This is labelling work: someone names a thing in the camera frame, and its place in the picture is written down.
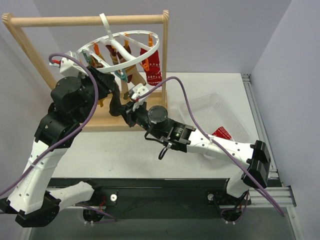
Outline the white round clip hanger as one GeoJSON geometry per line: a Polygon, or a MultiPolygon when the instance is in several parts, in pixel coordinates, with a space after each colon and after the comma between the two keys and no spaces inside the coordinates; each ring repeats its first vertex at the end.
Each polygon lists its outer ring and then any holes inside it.
{"type": "Polygon", "coordinates": [[[93,56],[98,60],[98,62],[102,65],[101,68],[98,68],[97,70],[102,72],[102,73],[109,73],[109,72],[115,72],[118,70],[122,70],[125,68],[128,68],[133,65],[137,65],[141,63],[143,60],[146,60],[149,56],[151,56],[155,51],[158,50],[160,46],[160,39],[159,36],[152,32],[152,31],[147,31],[147,30],[130,30],[127,32],[117,32],[117,33],[112,33],[110,29],[109,22],[107,20],[107,17],[105,16],[104,13],[101,13],[99,15],[102,24],[106,30],[107,35],[99,37],[82,47],[80,47],[76,51],[77,56],[83,56],[82,50],[84,50],[88,56],[93,56]],[[139,42],[133,38],[131,38],[132,35],[146,35],[148,37],[151,37],[155,43],[153,46],[148,46],[142,42],[139,42]],[[138,48],[142,48],[146,50],[145,53],[139,56],[134,56],[131,53],[129,53],[128,50],[125,49],[125,47],[118,41],[118,39],[123,39],[127,41],[129,44],[132,44],[138,48]],[[119,64],[114,64],[110,65],[107,63],[103,58],[101,58],[93,49],[94,49],[94,44],[101,44],[101,45],[110,45],[115,48],[116,52],[119,53],[124,59],[125,62],[119,63],[119,64]]]}

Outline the red snowflake sock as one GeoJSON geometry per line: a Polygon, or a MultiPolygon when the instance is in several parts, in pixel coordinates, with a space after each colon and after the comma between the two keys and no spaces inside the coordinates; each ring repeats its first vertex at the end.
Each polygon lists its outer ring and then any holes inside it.
{"type": "Polygon", "coordinates": [[[212,135],[218,138],[226,139],[226,140],[233,139],[232,136],[229,134],[229,132],[223,126],[220,126],[219,128],[217,128],[212,135]]]}

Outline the dark brown sock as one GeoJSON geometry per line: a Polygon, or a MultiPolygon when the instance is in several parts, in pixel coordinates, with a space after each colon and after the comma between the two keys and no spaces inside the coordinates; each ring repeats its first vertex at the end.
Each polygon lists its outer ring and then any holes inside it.
{"type": "Polygon", "coordinates": [[[120,88],[117,83],[115,83],[113,90],[111,91],[112,98],[109,103],[109,113],[113,117],[121,116],[123,113],[123,105],[120,99],[120,88]]]}

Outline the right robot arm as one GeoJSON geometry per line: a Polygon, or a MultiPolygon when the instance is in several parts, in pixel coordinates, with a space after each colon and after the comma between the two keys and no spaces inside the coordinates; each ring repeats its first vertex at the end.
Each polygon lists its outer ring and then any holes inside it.
{"type": "Polygon", "coordinates": [[[167,109],[160,105],[147,109],[146,103],[134,107],[134,102],[130,101],[122,106],[121,115],[129,127],[138,125],[146,131],[145,140],[164,146],[159,159],[167,150],[175,150],[201,154],[238,166],[240,172],[227,180],[226,188],[221,192],[227,204],[233,204],[249,188],[263,191],[267,187],[271,157],[263,141],[241,143],[204,135],[193,126],[169,118],[167,109]]]}

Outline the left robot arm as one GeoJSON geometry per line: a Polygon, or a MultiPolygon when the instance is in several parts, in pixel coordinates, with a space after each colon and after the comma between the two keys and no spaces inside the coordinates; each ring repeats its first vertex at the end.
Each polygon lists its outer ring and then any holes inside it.
{"type": "Polygon", "coordinates": [[[118,89],[115,76],[88,67],[89,76],[67,76],[60,79],[50,96],[52,103],[35,132],[23,179],[14,191],[0,200],[0,209],[14,214],[23,228],[45,227],[59,212],[87,202],[100,203],[102,193],[92,180],[48,191],[47,186],[59,161],[71,147],[74,138],[91,119],[95,100],[102,100],[118,89]]]}

